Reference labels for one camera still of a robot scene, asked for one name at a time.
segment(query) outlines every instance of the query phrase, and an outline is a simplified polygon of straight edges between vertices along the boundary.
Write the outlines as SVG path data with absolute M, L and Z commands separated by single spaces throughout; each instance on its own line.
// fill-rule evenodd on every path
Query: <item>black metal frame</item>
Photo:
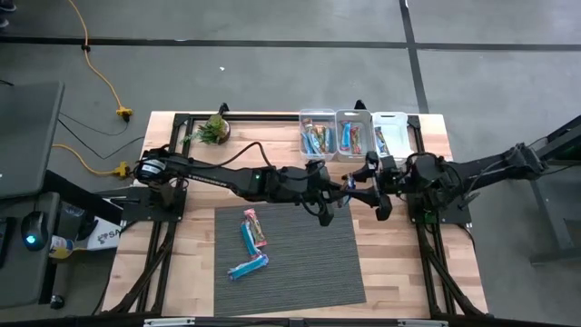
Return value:
M 547 135 L 547 144 L 536 150 L 539 158 L 547 161 L 549 165 L 580 165 L 579 150 L 571 156 L 566 155 L 566 160 L 554 160 L 562 153 L 566 153 L 571 147 L 578 147 L 581 144 L 581 115 L 574 118 L 567 124 L 557 128 L 553 133 Z M 540 212 L 550 222 L 553 234 L 556 238 L 557 249 L 548 253 L 539 253 L 529 258 L 531 264 L 545 264 L 557 261 L 569 261 L 581 259 L 581 246 L 576 246 L 571 234 L 567 229 L 566 216 L 550 214 L 547 208 L 545 196 L 541 193 L 539 184 L 542 181 L 531 181 L 531 187 Z
M 44 174 L 41 193 L 46 192 L 58 193 L 62 201 L 94 213 L 99 218 L 103 218 L 108 222 L 114 224 L 121 223 L 122 209 L 106 202 L 101 195 L 90 193 L 50 170 L 46 170 Z
M 354 106 L 358 110 L 367 110 L 365 104 L 358 100 Z M 230 111 L 227 104 L 222 104 L 219 110 L 219 114 L 224 114 Z M 178 144 L 178 135 L 181 128 L 186 126 L 186 135 L 191 134 L 193 131 L 193 125 L 196 121 L 205 121 L 210 117 L 209 114 L 176 114 L 173 117 L 172 124 L 172 134 L 169 143 L 169 151 L 174 152 Z M 295 113 L 289 114 L 233 114 L 228 116 L 229 121 L 298 121 L 299 115 Z M 412 127 L 413 133 L 416 140 L 417 150 L 420 152 L 425 151 L 423 135 L 421 133 L 421 125 L 419 122 L 419 117 L 417 115 L 409 116 L 409 126 Z M 185 156 L 190 156 L 191 144 L 190 142 L 184 142 L 182 148 L 182 154 Z M 409 207 L 410 215 L 414 212 L 414 209 Z M 414 222 L 416 225 L 416 230 L 419 239 L 419 250 L 420 250 L 420 260 L 422 262 L 422 268 L 424 272 L 424 280 L 426 284 L 426 293 L 428 297 L 428 307 L 430 316 L 435 316 L 441 314 L 442 311 L 438 307 L 438 302 L 436 299 L 436 289 L 434 287 L 434 281 L 431 274 L 431 265 L 437 270 L 440 278 L 442 279 L 442 284 L 444 286 L 444 295 L 446 300 L 446 313 L 456 314 L 456 307 L 454 301 L 457 301 L 460 307 L 463 309 L 465 314 L 471 315 L 483 315 L 478 309 L 476 309 L 469 301 L 466 296 L 459 289 L 458 285 L 454 282 L 452 277 L 448 273 L 448 267 L 446 263 L 446 255 L 444 251 L 444 244 L 442 242 L 441 231 L 439 228 L 439 223 L 432 223 L 432 235 L 434 237 L 435 249 L 433 249 L 428 242 L 425 230 L 425 222 L 417 220 Z M 112 308 L 109 312 L 129 312 L 133 302 L 137 300 L 137 312 L 146 312 L 147 298 L 149 295 L 150 279 L 153 272 L 159 264 L 162 265 L 160 277 L 158 281 L 158 287 L 155 294 L 155 300 L 151 309 L 151 312 L 157 312 L 161 314 L 163 308 L 163 298 L 165 295 L 165 288 L 167 285 L 167 278 L 169 272 L 169 266 L 172 260 L 172 247 L 173 240 L 175 237 L 175 232 L 177 229 L 176 222 L 169 222 L 168 229 L 165 234 L 162 245 L 157 249 L 157 243 L 160 237 L 160 232 L 162 229 L 163 222 L 154 222 L 152 228 L 152 234 L 150 236 L 150 242 L 148 246 L 147 256 L 145 260 L 145 266 L 143 268 L 143 273 L 133 286 L 133 288 L 123 297 L 119 305 Z
M 367 110 L 365 104 L 358 100 L 355 109 Z M 227 104 L 222 104 L 219 113 L 229 111 Z M 196 120 L 207 120 L 209 114 L 176 114 L 173 118 L 172 136 L 170 140 L 170 151 L 175 151 L 178 144 L 178 136 L 180 129 L 185 125 L 186 134 L 191 134 Z M 289 114 L 231 114 L 228 115 L 229 121 L 298 121 L 299 115 L 295 113 Z M 418 151 L 424 151 L 423 135 L 421 133 L 421 125 L 417 115 L 409 115 L 409 127 L 412 128 L 416 140 Z M 189 156 L 191 145 L 189 142 L 184 142 L 182 154 Z M 409 207 L 410 217 L 413 210 Z M 428 298 L 428 309 L 430 320 L 448 322 L 449 326 L 533 326 L 533 327 L 557 327 L 561 325 L 548 324 L 541 322 L 521 322 L 497 319 L 491 315 L 484 314 L 472 305 L 469 299 L 462 293 L 458 285 L 448 273 L 446 256 L 442 242 L 439 222 L 428 223 L 425 221 L 416 220 L 412 222 L 416 225 L 416 231 L 419 240 L 419 253 L 424 273 L 424 281 L 426 286 L 426 295 Z M 132 289 L 123 297 L 118 305 L 107 312 L 102 312 L 97 316 L 86 317 L 68 317 L 61 319 L 42 320 L 35 322 L 14 322 L 6 325 L 14 326 L 109 326 L 111 324 L 117 326 L 143 326 L 145 319 L 159 319 L 162 318 L 163 300 L 165 296 L 165 289 L 167 286 L 167 279 L 169 274 L 169 267 L 172 259 L 172 248 L 175 233 L 177 230 L 177 222 L 168 222 L 167 232 L 164 236 L 162 244 L 158 248 L 158 240 L 160 237 L 163 222 L 153 222 L 152 234 L 148 247 L 146 264 L 142 275 L 135 282 Z M 426 226 L 432 227 L 432 234 L 434 238 L 434 248 L 431 247 L 426 236 Z M 151 277 L 155 269 L 161 265 L 160 277 L 158 280 L 157 292 L 150 311 L 146 311 L 147 298 L 149 295 L 149 286 Z M 436 298 L 436 289 L 431 273 L 431 267 L 437 271 L 439 277 L 442 279 L 446 312 L 443 312 L 438 307 Z M 128 313 L 133 303 L 137 301 L 136 312 Z M 462 309 L 465 315 L 456 314 L 455 302 Z M 265 321 L 261 318 L 213 318 L 213 317 L 186 317 L 185 320 L 195 322 L 198 326 L 221 326 L 221 327 L 239 327 L 240 325 L 252 324 L 273 324 L 284 327 L 309 327 L 309 326 L 402 326 L 402 325 L 422 325 L 426 326 L 427 322 L 418 320 L 405 319 L 293 319 L 293 318 L 274 318 Z

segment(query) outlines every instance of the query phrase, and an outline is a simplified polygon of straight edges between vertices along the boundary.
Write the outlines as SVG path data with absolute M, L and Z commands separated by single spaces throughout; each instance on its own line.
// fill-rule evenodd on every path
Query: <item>computer mouse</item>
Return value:
M 20 234 L 29 251 L 44 249 L 48 241 L 46 230 L 46 217 L 43 212 L 33 211 L 23 218 L 20 226 Z

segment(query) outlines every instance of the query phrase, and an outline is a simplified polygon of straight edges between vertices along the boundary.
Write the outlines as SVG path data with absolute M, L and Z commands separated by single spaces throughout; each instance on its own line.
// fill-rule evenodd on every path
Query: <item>yellow extension cord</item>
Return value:
M 83 160 L 83 157 L 77 153 L 72 147 L 68 146 L 68 145 L 64 145 L 64 144 L 53 144 L 53 147 L 58 147 L 61 149 L 65 149 L 68 150 L 70 152 L 72 152 L 81 162 L 81 164 L 83 164 L 84 168 L 86 168 L 89 172 L 94 173 L 96 175 L 112 175 L 115 174 L 115 170 L 109 171 L 109 172 L 99 172 L 94 170 L 93 168 L 89 167 L 89 165 Z
M 117 115 L 121 116 L 125 122 L 129 123 L 129 116 L 131 116 L 133 114 L 133 110 L 124 107 L 121 104 L 121 100 L 119 99 L 119 95 L 117 95 L 117 92 L 115 91 L 115 88 L 113 87 L 113 85 L 111 84 L 111 82 L 109 82 L 109 80 L 107 80 L 107 78 L 101 74 L 101 72 L 99 72 L 92 64 L 91 64 L 91 60 L 89 59 L 89 32 L 87 31 L 87 25 L 84 23 L 84 19 L 83 16 L 81 15 L 81 12 L 79 11 L 79 8 L 76 7 L 76 5 L 74 4 L 73 0 L 68 0 L 69 4 L 71 4 L 71 6 L 73 7 L 74 11 L 76 12 L 77 16 L 79 17 L 79 20 L 81 21 L 81 25 L 83 26 L 83 30 L 84 30 L 84 60 L 86 61 L 87 65 L 89 66 L 89 68 L 91 68 L 91 70 L 97 75 L 99 76 L 106 84 L 107 86 L 109 86 L 109 89 L 111 89 L 111 93 L 113 94 L 113 96 L 115 97 L 115 101 L 117 101 L 117 110 L 115 111 L 117 113 Z M 65 144 L 53 144 L 53 147 L 56 148 L 61 148 L 61 149 L 65 149 L 71 153 L 73 153 L 81 162 L 81 164 L 83 165 L 84 168 L 86 168 L 89 172 L 94 173 L 98 176 L 106 176 L 106 175 L 119 175 L 120 177 L 127 177 L 130 173 L 129 173 L 129 166 L 127 165 L 126 162 L 121 162 L 119 164 L 118 167 L 116 167 L 115 169 L 113 169 L 112 171 L 108 171 L 108 172 L 100 172 L 97 170 L 94 170 L 93 168 L 91 168 L 83 159 L 83 157 L 77 153 L 75 151 L 75 149 L 73 149 L 72 147 L 65 145 Z
M 126 108 L 126 107 L 124 107 L 121 104 L 121 100 L 119 99 L 119 95 L 117 95 L 117 92 L 115 92 L 115 88 L 113 87 L 113 85 L 107 80 L 107 78 L 105 76 L 103 76 L 103 74 L 101 74 L 101 72 L 99 72 L 91 64 L 91 60 L 89 59 L 89 51 L 87 49 L 87 46 L 89 45 L 89 32 L 87 32 L 87 25 L 84 23 L 83 16 L 81 15 L 81 12 L 79 11 L 79 9 L 74 4 L 73 0 L 68 0 L 68 2 L 73 7 L 74 11 L 76 12 L 77 16 L 79 17 L 79 20 L 81 21 L 81 25 L 83 26 L 83 30 L 84 30 L 84 47 L 85 47 L 85 49 L 83 49 L 84 59 L 86 60 L 87 65 L 89 66 L 89 68 L 91 68 L 91 70 L 97 76 L 99 76 L 107 84 L 107 86 L 109 86 L 109 88 L 111 89 L 111 93 L 113 93 L 113 96 L 115 97 L 115 100 L 117 101 L 117 106 L 118 107 L 117 107 L 116 113 L 119 116 L 121 116 L 126 122 L 128 122 L 129 121 L 129 116 L 133 114 L 133 110 L 132 109 L 129 109 L 129 108 Z

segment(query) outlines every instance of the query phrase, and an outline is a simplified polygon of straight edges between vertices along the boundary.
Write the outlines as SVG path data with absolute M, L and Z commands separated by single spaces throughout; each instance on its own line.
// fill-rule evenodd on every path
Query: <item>wheel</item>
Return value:
M 51 309 L 59 310 L 64 307 L 64 297 L 61 295 L 53 295 L 51 297 Z

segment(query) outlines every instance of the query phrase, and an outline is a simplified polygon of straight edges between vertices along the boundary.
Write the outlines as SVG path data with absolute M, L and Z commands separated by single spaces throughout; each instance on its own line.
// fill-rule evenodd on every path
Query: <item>gray rug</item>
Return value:
M 230 281 L 228 270 L 250 260 L 241 235 L 243 211 L 254 208 L 269 265 Z M 349 208 L 329 227 L 293 204 L 216 209 L 214 316 L 280 312 L 365 302 Z

